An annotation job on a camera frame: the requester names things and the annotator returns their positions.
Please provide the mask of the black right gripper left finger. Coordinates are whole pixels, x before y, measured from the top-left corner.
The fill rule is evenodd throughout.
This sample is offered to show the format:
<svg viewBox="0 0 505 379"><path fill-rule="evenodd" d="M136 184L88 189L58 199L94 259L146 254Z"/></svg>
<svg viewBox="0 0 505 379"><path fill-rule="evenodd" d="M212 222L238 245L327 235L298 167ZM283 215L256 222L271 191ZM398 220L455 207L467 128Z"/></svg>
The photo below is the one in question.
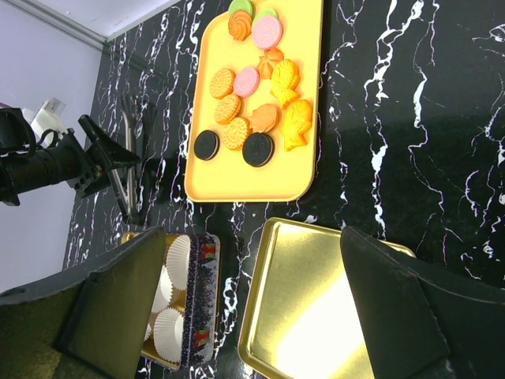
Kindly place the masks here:
<svg viewBox="0 0 505 379"><path fill-rule="evenodd" d="M3 378L132 378L166 252L155 227L1 294Z"/></svg>

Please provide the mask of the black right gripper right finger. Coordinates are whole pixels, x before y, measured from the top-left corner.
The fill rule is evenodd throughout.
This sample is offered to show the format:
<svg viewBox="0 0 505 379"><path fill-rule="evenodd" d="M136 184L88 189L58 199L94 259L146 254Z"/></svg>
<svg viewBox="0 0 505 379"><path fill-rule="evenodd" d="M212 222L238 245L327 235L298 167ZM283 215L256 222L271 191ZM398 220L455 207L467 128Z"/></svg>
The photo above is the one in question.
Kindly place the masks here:
<svg viewBox="0 0 505 379"><path fill-rule="evenodd" d="M346 227L340 249L377 378L502 378L504 291Z"/></svg>

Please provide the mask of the orange flower sandwich cookie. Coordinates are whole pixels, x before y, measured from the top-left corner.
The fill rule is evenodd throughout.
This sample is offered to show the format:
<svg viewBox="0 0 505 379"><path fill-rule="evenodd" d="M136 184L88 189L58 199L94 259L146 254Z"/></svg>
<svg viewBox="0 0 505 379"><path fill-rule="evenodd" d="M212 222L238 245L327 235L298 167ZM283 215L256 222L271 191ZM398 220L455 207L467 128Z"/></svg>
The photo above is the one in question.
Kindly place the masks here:
<svg viewBox="0 0 505 379"><path fill-rule="evenodd" d="M268 133L280 119L280 110L272 104L264 104L252 112L250 127L254 133Z"/></svg>

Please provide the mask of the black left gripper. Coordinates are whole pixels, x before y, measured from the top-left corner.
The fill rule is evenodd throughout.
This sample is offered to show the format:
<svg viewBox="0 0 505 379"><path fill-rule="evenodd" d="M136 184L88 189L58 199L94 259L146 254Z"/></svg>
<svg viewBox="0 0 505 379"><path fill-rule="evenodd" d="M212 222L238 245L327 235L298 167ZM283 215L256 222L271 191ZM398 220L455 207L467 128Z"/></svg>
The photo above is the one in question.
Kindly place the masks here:
<svg viewBox="0 0 505 379"><path fill-rule="evenodd" d="M90 145L85 151L74 130L50 128L37 137L19 108L1 109L1 202L21 204L19 195L67 182L80 197L103 189L103 171L127 169L141 158L112 140L87 115L78 122Z"/></svg>

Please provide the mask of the metal tongs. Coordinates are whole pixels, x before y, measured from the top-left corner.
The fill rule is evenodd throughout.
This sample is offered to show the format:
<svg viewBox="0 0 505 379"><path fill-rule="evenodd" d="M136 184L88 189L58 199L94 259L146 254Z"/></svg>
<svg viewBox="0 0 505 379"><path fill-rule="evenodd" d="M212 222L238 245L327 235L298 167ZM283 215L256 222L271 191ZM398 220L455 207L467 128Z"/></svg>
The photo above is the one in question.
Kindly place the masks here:
<svg viewBox="0 0 505 379"><path fill-rule="evenodd" d="M139 107L137 98L129 93L121 95L120 104L125 125L125 147L120 151L118 168L111 170L108 176L123 222L128 225L140 225L141 217L137 210L137 164L141 159L137 155L135 137Z"/></svg>

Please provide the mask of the black sandwich cookie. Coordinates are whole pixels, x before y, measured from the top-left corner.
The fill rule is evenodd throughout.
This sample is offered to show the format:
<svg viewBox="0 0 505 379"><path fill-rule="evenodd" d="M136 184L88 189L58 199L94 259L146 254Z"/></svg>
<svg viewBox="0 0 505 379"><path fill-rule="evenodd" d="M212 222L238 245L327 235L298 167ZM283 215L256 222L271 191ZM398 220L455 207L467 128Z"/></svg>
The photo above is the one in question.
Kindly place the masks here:
<svg viewBox="0 0 505 379"><path fill-rule="evenodd" d="M252 133L242 148L244 161L252 167L262 167L272 157L274 141L266 133Z"/></svg>
<svg viewBox="0 0 505 379"><path fill-rule="evenodd" d="M201 160L212 159L219 150L219 136L212 130L198 134L194 146L194 155Z"/></svg>

